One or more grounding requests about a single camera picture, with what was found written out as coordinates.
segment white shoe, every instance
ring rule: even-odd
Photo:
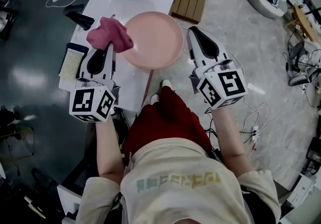
[[[164,80],[160,83],[160,88],[163,88],[164,86],[168,86],[171,90],[173,89],[172,83],[171,83],[168,79],[164,79]]]
[[[159,94],[153,94],[150,98],[150,104],[153,105],[155,102],[159,102]]]

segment desk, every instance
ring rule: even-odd
[[[311,23],[307,20],[307,16],[304,14],[304,12],[298,7],[298,5],[294,5],[293,7],[293,13],[294,13],[294,20],[284,25],[284,27],[287,27],[291,24],[298,23],[302,29],[303,32],[309,37],[309,39],[312,42],[318,43],[318,36],[316,32],[314,31]]]
[[[94,24],[88,31],[76,27],[71,42],[83,45],[92,49],[86,41],[90,30],[99,26],[101,17],[108,17],[116,14],[115,19],[123,25],[133,16],[149,11],[156,11],[168,14],[174,0],[89,0],[83,15],[95,19]],[[118,107],[139,112],[143,103],[144,94],[147,88],[150,71],[142,70],[131,65],[125,60],[121,53],[116,54],[116,71],[113,80],[118,86],[119,98]],[[60,78],[59,88],[72,91],[75,89],[75,80]]]

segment pink plate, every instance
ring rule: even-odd
[[[180,25],[169,15],[141,13],[125,25],[134,47],[123,52],[125,59],[142,69],[160,69],[173,63],[183,48]]]

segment white table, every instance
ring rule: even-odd
[[[101,17],[110,18],[116,14],[115,19],[123,25],[133,16],[149,11],[168,14],[174,0],[89,0],[83,15],[95,19],[91,29],[99,26]],[[74,31],[71,42],[92,49],[86,41],[88,32],[82,30],[78,25]],[[144,94],[148,84],[150,71],[142,70],[131,65],[125,60],[121,53],[116,54],[116,71],[113,80],[118,86],[118,107],[139,112],[143,103]],[[60,78],[59,88],[72,91],[75,89],[75,80]]]

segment sponge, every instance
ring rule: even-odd
[[[59,76],[67,79],[76,79],[83,56],[84,53],[68,48]]]

